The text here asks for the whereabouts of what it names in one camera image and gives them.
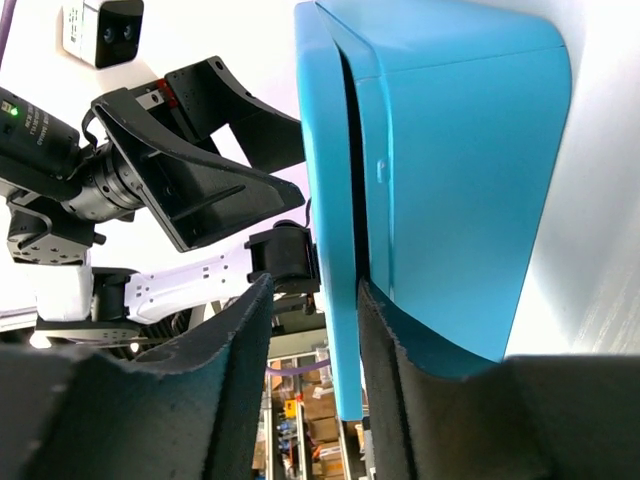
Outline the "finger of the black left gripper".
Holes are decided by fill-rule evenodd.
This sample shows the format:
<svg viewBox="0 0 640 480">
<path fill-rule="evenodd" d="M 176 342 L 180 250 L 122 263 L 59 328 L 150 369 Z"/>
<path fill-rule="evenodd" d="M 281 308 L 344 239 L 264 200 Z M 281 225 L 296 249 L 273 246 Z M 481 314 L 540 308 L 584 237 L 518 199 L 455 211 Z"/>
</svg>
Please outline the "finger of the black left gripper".
<svg viewBox="0 0 640 480">
<path fill-rule="evenodd" d="M 197 139 L 227 126 L 249 165 L 265 173 L 305 161 L 301 123 L 251 94 L 220 57 L 171 71 L 164 80 Z"/>
<path fill-rule="evenodd" d="M 120 88 L 91 103 L 111 146 L 105 195 L 146 207 L 174 247 L 209 246 L 304 204 L 298 186 L 222 157 L 197 141 L 179 108 L 145 109 Z"/>
</svg>

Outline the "teal box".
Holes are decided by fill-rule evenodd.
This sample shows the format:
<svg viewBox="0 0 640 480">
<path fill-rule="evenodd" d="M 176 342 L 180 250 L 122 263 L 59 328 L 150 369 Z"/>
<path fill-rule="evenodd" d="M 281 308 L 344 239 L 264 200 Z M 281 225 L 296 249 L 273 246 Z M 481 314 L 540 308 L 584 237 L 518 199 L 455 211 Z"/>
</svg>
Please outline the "teal box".
<svg viewBox="0 0 640 480">
<path fill-rule="evenodd" d="M 358 103 L 372 282 L 503 358 L 569 110 L 560 33 L 469 1 L 323 1 Z"/>
</svg>

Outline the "teal lid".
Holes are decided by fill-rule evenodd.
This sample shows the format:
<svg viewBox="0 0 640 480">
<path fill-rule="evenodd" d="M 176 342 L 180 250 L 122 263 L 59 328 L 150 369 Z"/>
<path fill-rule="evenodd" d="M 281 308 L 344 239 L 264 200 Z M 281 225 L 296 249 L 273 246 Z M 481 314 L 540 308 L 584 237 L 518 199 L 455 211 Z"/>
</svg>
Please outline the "teal lid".
<svg viewBox="0 0 640 480">
<path fill-rule="evenodd" d="M 317 1 L 294 9 L 299 109 L 338 415 L 363 416 L 346 89 Z"/>
</svg>

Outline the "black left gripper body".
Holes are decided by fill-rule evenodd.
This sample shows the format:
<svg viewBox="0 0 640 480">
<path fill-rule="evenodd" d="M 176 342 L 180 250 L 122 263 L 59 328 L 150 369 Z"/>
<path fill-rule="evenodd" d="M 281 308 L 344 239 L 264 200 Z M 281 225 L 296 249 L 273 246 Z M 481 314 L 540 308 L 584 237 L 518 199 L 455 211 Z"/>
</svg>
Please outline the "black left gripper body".
<svg viewBox="0 0 640 480">
<path fill-rule="evenodd" d="M 83 117 L 81 127 L 89 145 L 81 150 L 81 164 L 72 176 L 81 191 L 63 204 L 64 209 L 93 223 L 133 221 L 146 201 L 139 171 L 129 161 L 141 165 L 160 152 L 93 108 Z"/>
</svg>

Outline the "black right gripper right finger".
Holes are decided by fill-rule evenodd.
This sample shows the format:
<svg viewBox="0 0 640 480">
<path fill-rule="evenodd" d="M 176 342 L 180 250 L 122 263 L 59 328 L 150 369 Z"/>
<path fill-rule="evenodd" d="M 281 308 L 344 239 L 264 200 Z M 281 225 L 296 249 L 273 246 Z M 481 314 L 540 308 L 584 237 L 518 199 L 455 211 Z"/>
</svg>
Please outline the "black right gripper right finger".
<svg viewBox="0 0 640 480">
<path fill-rule="evenodd" d="M 635 479 L 639 360 L 492 362 L 358 289 L 361 357 L 381 479 Z"/>
</svg>

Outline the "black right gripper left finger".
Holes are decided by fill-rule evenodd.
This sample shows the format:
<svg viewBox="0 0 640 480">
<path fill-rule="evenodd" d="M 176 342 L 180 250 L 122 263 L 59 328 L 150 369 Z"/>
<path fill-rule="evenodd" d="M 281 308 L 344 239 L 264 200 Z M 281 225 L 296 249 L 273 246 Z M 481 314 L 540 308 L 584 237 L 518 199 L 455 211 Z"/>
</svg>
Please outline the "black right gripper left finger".
<svg viewBox="0 0 640 480">
<path fill-rule="evenodd" d="M 123 361 L 1 349 L 5 479 L 247 479 L 271 336 L 261 276 L 196 328 Z"/>
</svg>

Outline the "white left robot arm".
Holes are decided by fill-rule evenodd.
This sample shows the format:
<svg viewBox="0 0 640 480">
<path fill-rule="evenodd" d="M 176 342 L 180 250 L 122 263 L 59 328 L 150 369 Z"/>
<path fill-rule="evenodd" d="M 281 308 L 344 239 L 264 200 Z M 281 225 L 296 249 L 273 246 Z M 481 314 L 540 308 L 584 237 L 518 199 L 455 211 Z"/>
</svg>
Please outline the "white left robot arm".
<svg viewBox="0 0 640 480">
<path fill-rule="evenodd" d="M 217 57 L 100 95 L 79 128 L 3 91 L 6 245 L 33 284 L 30 326 L 156 345 L 262 275 L 277 312 L 313 313 L 310 201 L 289 178 L 303 160 L 300 122 Z"/>
</svg>

